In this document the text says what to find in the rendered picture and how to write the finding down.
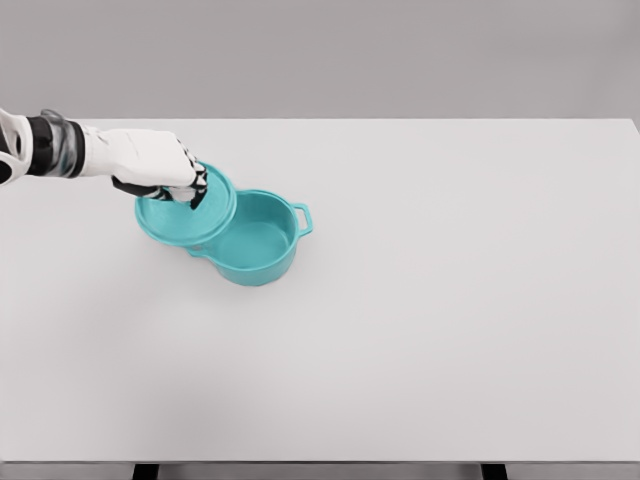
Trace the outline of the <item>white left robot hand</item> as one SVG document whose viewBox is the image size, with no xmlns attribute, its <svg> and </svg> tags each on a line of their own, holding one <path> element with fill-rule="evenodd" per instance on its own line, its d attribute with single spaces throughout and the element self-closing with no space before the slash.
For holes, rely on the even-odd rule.
<svg viewBox="0 0 640 480">
<path fill-rule="evenodd" d="M 113 186 L 127 194 L 197 209 L 207 191 L 207 169 L 170 131 L 108 132 Z"/>
</svg>

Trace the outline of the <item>teal pot lid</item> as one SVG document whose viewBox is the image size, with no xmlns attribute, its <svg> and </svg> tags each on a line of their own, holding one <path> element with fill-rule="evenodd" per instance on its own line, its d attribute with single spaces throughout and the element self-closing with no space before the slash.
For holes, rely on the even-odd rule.
<svg viewBox="0 0 640 480">
<path fill-rule="evenodd" d="M 220 170 L 204 164 L 207 193 L 192 209 L 188 203 L 150 198 L 135 200 L 135 218 L 144 233 L 170 246 L 193 247 L 209 241 L 231 222 L 237 208 L 237 192 Z"/>
</svg>

